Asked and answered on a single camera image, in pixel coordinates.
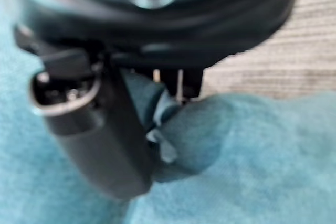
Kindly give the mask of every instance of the microfiber cloth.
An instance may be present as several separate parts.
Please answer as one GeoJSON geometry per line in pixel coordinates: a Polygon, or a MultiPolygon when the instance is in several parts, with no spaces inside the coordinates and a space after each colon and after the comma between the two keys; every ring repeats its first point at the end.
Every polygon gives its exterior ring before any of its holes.
{"type": "Polygon", "coordinates": [[[15,48],[0,9],[1,224],[336,223],[336,93],[218,94],[179,107],[162,84],[125,73],[166,164],[148,194],[116,202],[87,184],[32,114],[27,86],[39,69],[15,48]]]}

